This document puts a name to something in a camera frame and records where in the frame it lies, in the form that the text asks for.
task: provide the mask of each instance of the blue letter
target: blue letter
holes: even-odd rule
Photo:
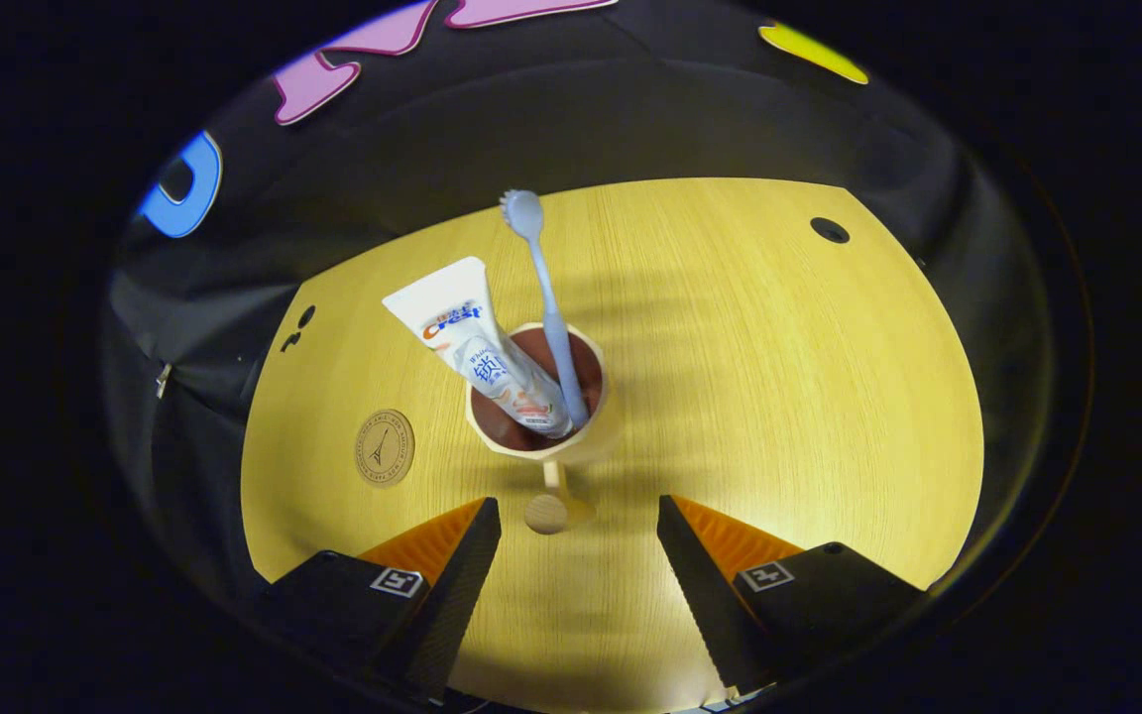
[[[201,131],[178,158],[192,169],[192,188],[187,195],[175,200],[156,185],[139,207],[155,228],[170,238],[183,238],[196,230],[214,206],[218,180],[223,177],[223,157],[209,131]]]

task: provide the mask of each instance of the round coaster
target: round coaster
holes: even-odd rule
[[[413,451],[416,442],[408,417],[395,410],[375,411],[359,426],[355,470],[369,484],[389,488],[408,475]]]

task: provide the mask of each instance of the round table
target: round table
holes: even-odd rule
[[[241,508],[260,575],[322,548],[362,553],[494,496],[502,535],[449,685],[537,711],[679,711],[726,692],[654,535],[661,494],[797,546],[838,539],[920,588],[955,563],[981,490],[975,385],[928,281],[851,193],[684,177],[542,202],[563,315],[602,347],[622,412],[612,457],[568,472],[594,520],[553,537],[526,528],[539,465],[478,441],[463,378],[380,303],[477,256],[501,328],[539,320],[525,243],[493,207],[304,282],[244,438]],[[815,217],[849,240],[821,235]],[[377,410],[401,411],[416,439],[391,488],[354,464]]]

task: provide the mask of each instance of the toothbrush handle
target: toothbrush handle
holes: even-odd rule
[[[568,415],[576,428],[589,420],[589,411],[584,406],[580,394],[580,379],[574,374],[574,361],[571,360],[571,338],[568,337],[566,322],[562,321],[562,312],[545,312],[545,339],[549,343],[553,362],[558,369],[558,383],[562,385],[562,398],[568,403]]]

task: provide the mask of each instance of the toothbrush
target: toothbrush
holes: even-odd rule
[[[536,263],[536,275],[540,281],[540,290],[545,294],[545,339],[549,343],[553,362],[558,369],[558,382],[562,384],[562,396],[566,399],[571,424],[574,428],[581,428],[589,420],[589,412],[584,407],[580,380],[576,377],[574,362],[571,361],[568,326],[562,321],[562,312],[558,312],[558,304],[553,298],[549,267],[545,264],[545,254],[540,250],[540,230],[545,226],[545,210],[540,208],[540,199],[531,191],[506,191],[505,195],[499,198],[499,211],[508,227],[526,240],[526,246],[531,249],[531,262]]]

